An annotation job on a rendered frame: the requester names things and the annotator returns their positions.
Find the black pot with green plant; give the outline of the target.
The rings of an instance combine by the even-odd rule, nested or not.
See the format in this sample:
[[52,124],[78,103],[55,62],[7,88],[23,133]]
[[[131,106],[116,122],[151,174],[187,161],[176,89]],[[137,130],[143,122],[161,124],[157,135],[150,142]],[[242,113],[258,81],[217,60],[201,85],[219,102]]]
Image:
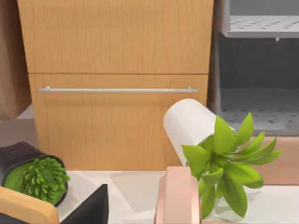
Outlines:
[[27,142],[0,147],[0,186],[57,207],[68,192],[62,160]]

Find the pale wooden drawer front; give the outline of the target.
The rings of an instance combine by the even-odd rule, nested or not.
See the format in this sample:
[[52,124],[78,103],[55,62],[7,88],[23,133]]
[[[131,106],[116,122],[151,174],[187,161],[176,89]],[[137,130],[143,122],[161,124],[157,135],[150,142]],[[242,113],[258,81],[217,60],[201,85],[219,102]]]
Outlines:
[[299,136],[278,136],[275,150],[283,150],[275,161],[253,168],[267,185],[299,185]]

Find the white pot with green plant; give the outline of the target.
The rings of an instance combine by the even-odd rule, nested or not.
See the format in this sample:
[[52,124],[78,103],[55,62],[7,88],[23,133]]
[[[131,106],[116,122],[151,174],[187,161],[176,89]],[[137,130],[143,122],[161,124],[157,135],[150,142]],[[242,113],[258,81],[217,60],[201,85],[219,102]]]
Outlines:
[[265,133],[253,137],[254,121],[248,113],[235,131],[224,119],[215,115],[197,100],[176,102],[163,119],[165,132],[181,163],[196,179],[202,216],[207,217],[218,198],[224,198],[240,217],[247,212],[245,188],[264,185],[255,165],[275,161],[281,151],[276,140],[263,145]]

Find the wooden framed blackboard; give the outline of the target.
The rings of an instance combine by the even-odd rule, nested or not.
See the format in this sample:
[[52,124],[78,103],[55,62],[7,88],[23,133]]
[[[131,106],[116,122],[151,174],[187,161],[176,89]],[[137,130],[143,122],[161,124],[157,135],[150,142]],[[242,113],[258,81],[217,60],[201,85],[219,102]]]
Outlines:
[[50,203],[0,187],[0,224],[60,224]]

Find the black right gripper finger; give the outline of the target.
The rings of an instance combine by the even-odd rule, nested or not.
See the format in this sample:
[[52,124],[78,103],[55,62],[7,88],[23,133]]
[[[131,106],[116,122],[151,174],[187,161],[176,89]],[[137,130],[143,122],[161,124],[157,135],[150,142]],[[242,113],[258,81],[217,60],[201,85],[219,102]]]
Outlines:
[[98,187],[60,224],[108,224],[108,185]]

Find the salmon pink curved object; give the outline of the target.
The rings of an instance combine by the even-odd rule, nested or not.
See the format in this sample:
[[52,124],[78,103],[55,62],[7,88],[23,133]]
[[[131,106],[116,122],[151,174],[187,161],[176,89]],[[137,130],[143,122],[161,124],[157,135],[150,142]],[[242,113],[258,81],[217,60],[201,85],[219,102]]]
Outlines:
[[168,167],[159,180],[154,224],[201,224],[197,179],[189,167]]

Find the grey pierced drawer tray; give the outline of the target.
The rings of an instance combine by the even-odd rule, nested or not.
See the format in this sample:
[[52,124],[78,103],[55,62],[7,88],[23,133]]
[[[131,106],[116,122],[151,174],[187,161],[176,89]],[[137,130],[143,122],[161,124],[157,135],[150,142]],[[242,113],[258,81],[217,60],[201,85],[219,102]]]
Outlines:
[[217,9],[227,38],[299,39],[299,0],[219,0]]

